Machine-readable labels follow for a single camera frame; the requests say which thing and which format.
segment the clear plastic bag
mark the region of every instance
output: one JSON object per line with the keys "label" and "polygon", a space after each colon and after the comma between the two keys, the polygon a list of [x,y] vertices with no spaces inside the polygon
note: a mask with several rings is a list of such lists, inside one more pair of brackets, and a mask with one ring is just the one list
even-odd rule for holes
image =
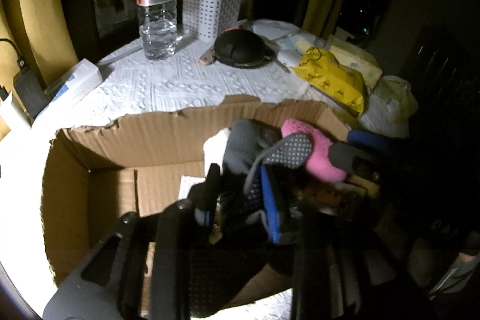
{"label": "clear plastic bag", "polygon": [[394,122],[406,121],[419,108],[410,83],[397,76],[382,77],[372,95],[382,101]]}

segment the white plastic basket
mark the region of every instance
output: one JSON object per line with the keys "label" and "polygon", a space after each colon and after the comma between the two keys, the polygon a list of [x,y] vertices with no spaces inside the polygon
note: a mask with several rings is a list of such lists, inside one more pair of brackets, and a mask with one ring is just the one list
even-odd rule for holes
{"label": "white plastic basket", "polygon": [[183,0],[183,27],[206,43],[237,22],[241,0]]}

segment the pink sock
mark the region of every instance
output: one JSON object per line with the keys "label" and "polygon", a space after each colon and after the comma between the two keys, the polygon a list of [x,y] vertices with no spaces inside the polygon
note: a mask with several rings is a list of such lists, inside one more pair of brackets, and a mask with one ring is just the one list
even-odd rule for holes
{"label": "pink sock", "polygon": [[333,142],[321,131],[294,118],[285,120],[280,129],[282,137],[292,133],[305,133],[311,137],[313,152],[305,165],[307,172],[323,182],[343,182],[347,177],[345,171],[333,167],[328,160],[328,148]]}

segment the power cord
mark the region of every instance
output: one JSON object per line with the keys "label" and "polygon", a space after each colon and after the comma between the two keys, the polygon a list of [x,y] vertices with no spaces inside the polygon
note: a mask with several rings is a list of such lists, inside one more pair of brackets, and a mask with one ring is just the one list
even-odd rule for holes
{"label": "power cord", "polygon": [[18,50],[18,47],[15,45],[15,43],[12,40],[5,39],[5,38],[0,38],[0,42],[2,42],[2,41],[5,41],[6,43],[13,46],[13,49],[15,50],[15,52],[17,53],[17,56],[18,56],[18,60],[17,60],[18,66],[20,68],[23,68],[25,66],[25,58],[23,58],[22,54]]}

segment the black cable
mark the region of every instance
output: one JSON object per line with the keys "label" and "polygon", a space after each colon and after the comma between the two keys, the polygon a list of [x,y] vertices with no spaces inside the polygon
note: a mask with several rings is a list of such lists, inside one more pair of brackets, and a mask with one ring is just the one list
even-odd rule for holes
{"label": "black cable", "polygon": [[9,40],[9,39],[0,39],[0,42],[1,41],[5,41],[6,43],[9,43],[11,46],[13,46],[15,52],[17,53],[17,56],[18,58],[20,59],[22,57],[22,54],[20,53],[20,51],[18,50],[17,46],[15,45],[15,43],[12,41],[12,40]]}

